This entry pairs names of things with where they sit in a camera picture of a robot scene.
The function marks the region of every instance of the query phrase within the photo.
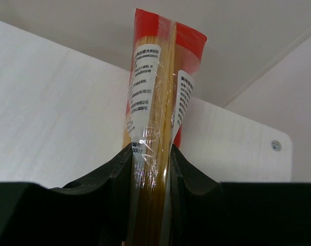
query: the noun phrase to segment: white panel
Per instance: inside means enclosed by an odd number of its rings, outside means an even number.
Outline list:
[[[289,134],[293,180],[311,181],[311,37],[226,108]]]
[[[126,70],[0,22],[0,181],[61,187],[114,157],[128,79]],[[214,179],[290,180],[285,134],[198,99],[183,124],[183,154]]]

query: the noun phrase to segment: white label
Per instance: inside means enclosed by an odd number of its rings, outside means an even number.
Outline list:
[[[134,53],[135,64],[128,94],[130,119],[127,131],[131,137],[133,153],[140,156],[145,152],[143,133],[149,124],[160,53],[160,46],[153,44],[141,45]]]
[[[176,137],[176,134],[182,124],[183,117],[186,113],[188,103],[191,100],[193,86],[195,85],[194,79],[185,71],[178,71],[177,76],[177,96],[175,104],[175,118],[174,127],[172,130],[172,139]]]

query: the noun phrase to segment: clear plastic bag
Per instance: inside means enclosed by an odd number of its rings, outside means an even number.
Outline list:
[[[168,241],[170,215],[164,209],[170,206],[170,149],[173,139],[180,145],[181,124],[206,41],[190,27],[136,10],[123,143],[131,143],[133,149],[126,245]]]

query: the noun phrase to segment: pasta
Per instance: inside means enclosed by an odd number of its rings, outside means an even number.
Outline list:
[[[137,38],[138,31],[135,30],[126,112],[127,126],[123,146],[132,143],[134,153],[131,222],[127,244],[152,246],[159,245],[161,241],[172,139],[180,126],[192,90],[192,86],[186,90],[183,88],[185,99],[180,98],[178,75],[186,67],[185,64],[195,69],[199,67],[200,61],[191,59],[192,63],[190,60],[184,62],[190,54],[196,57],[178,42],[178,38],[182,36],[178,29],[184,30],[187,27],[143,10],[137,10],[135,28],[138,21],[148,35]],[[185,80],[192,85],[192,78]],[[184,103],[179,103],[182,109],[178,108],[177,99]],[[180,120],[176,119],[176,114],[179,114]]]

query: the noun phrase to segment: black holder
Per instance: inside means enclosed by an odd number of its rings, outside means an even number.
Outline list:
[[[0,183],[0,245],[113,245],[126,238],[132,151],[68,183]],[[172,245],[311,245],[311,184],[218,183],[173,146]]]

